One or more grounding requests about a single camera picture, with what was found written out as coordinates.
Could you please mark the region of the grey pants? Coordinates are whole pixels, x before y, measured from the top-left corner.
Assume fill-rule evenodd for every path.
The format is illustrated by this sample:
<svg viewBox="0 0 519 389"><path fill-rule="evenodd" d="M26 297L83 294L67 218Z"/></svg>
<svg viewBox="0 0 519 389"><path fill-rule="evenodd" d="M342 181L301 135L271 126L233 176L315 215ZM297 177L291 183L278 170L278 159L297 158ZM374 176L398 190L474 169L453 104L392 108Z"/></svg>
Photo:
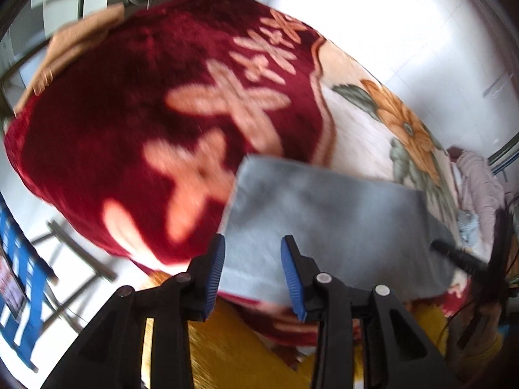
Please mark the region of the grey pants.
<svg viewBox="0 0 519 389"><path fill-rule="evenodd" d="M454 233L429 213L423 192L268 156L240 164L221 232L221 292L246 300L289 304L287 235L344 284L387 285L402 301L444 294L455 274L431 248Z"/></svg>

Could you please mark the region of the blue striped cloth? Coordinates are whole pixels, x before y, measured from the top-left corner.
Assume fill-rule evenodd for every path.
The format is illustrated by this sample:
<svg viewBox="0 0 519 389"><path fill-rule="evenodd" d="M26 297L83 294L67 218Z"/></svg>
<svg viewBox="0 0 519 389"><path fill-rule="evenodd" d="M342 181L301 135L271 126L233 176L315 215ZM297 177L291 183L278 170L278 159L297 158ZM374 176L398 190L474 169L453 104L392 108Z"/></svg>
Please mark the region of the blue striped cloth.
<svg viewBox="0 0 519 389"><path fill-rule="evenodd" d="M468 245L473 246L478 240L478 215L469 211L460 210L457 213L457 225L462 240Z"/></svg>

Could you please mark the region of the pink quilted jacket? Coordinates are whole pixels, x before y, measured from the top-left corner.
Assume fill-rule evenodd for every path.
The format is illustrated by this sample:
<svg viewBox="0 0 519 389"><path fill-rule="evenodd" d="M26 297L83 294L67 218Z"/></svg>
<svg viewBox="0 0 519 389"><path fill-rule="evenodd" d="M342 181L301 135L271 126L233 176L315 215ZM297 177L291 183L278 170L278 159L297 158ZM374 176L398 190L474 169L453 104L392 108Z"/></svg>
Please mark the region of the pink quilted jacket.
<svg viewBox="0 0 519 389"><path fill-rule="evenodd" d="M457 185L459 206L478 215L482 242L490 249L494 241L496 213L505 207L504 189L484 156L459 147L450 147L448 154L460 175Z"/></svg>

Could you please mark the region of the yellow fuzzy garment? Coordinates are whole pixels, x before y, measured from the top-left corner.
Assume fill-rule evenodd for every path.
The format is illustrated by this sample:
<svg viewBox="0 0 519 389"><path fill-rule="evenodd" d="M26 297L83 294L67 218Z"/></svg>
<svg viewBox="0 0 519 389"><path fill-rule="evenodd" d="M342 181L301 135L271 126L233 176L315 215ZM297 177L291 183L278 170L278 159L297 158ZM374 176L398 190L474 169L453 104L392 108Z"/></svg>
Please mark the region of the yellow fuzzy garment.
<svg viewBox="0 0 519 389"><path fill-rule="evenodd" d="M501 305L481 306L486 324L466 348L457 339L472 318L472 300L454 285L438 300L404 306L439 348L462 383L478 380L503 346ZM315 362L318 327L298 321L289 308L224 296L204 322L189 327L197 388L307 388Z"/></svg>

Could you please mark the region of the blue white box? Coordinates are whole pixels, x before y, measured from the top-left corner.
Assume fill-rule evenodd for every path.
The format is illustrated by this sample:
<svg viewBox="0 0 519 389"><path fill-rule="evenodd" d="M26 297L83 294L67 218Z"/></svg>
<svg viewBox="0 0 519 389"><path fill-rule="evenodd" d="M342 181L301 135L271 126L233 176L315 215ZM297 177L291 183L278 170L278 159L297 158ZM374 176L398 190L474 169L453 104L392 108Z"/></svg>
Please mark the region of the blue white box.
<svg viewBox="0 0 519 389"><path fill-rule="evenodd" d="M43 328L42 306L47 282L56 278L1 201L1 336L31 371L35 343Z"/></svg>

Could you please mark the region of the red floral plush blanket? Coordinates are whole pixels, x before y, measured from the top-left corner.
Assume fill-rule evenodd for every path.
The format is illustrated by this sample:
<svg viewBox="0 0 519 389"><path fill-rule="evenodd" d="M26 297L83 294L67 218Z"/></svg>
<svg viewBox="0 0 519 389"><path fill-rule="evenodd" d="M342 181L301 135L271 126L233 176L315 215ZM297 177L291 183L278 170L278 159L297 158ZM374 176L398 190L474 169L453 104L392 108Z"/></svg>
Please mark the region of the red floral plush blanket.
<svg viewBox="0 0 519 389"><path fill-rule="evenodd" d="M132 16L14 116L6 156L83 237L175 275L221 233L248 156L423 192L461 238L456 170L420 117L305 23L254 0Z"/></svg>

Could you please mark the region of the tan cloth on bed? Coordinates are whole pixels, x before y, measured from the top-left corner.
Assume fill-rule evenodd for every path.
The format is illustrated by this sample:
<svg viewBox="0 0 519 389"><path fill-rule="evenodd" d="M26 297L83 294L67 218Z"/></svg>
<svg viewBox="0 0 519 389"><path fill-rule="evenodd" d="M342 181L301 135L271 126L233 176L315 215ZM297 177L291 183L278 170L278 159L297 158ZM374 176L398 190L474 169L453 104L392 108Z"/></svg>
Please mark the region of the tan cloth on bed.
<svg viewBox="0 0 519 389"><path fill-rule="evenodd" d="M48 42L43 61L14 106L14 114L18 116L32 96L40 95L65 68L96 47L124 18L125 6L117 3L75 22L69 22L55 31Z"/></svg>

